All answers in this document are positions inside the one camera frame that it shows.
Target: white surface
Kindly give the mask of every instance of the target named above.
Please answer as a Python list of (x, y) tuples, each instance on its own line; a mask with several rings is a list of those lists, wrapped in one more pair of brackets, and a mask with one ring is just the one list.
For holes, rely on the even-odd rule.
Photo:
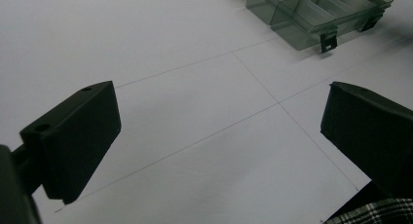
[(78, 202), (35, 193), (44, 223), (319, 223), (368, 182), (319, 134), (328, 84), (413, 108), (412, 3), (319, 55), (244, 0), (0, 0), (0, 143), (113, 80), (123, 131)]

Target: plaid fabric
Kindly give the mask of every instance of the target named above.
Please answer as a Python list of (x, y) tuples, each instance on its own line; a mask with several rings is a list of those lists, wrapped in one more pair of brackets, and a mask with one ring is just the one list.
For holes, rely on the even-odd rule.
[(329, 219), (325, 224), (413, 224), (412, 199), (386, 199)]

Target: transparent plastic box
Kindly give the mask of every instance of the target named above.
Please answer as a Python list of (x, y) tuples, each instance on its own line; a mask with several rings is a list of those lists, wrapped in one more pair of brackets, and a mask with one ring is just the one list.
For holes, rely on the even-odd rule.
[(303, 50), (321, 43), (337, 47), (337, 36), (372, 28), (393, 0), (246, 0), (255, 13), (291, 46)]

